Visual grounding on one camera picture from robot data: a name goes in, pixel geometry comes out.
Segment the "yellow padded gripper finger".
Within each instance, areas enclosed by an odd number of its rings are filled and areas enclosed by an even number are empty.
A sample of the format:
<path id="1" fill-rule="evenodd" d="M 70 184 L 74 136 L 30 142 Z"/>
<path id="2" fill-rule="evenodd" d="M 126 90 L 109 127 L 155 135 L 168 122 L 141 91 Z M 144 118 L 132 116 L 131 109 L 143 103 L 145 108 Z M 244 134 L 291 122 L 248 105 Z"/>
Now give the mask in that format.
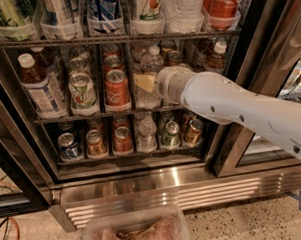
<path id="1" fill-rule="evenodd" d="M 142 90 L 152 93 L 155 89 L 156 75 L 154 73 L 135 73 L 133 75 L 135 84 Z"/>

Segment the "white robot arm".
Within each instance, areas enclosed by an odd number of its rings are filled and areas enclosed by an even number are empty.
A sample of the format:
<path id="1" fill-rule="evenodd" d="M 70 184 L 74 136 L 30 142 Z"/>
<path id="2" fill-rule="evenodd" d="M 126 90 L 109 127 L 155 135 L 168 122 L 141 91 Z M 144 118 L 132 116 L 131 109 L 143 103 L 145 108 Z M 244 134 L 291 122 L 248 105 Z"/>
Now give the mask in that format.
<path id="1" fill-rule="evenodd" d="M 301 104 L 255 94 L 219 73 L 184 66 L 134 78 L 146 92 L 218 124 L 238 123 L 301 161 Z"/>

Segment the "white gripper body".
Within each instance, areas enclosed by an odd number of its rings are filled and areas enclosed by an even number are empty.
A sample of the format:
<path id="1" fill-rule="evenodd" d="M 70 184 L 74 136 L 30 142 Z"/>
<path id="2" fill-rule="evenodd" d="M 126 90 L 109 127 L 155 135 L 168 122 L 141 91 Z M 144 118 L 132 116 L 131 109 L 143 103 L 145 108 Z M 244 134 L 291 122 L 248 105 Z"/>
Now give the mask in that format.
<path id="1" fill-rule="evenodd" d="M 162 69 L 157 75 L 156 86 L 160 97 L 166 104 L 180 104 L 180 98 L 188 81 L 196 73 L 184 66 Z"/>

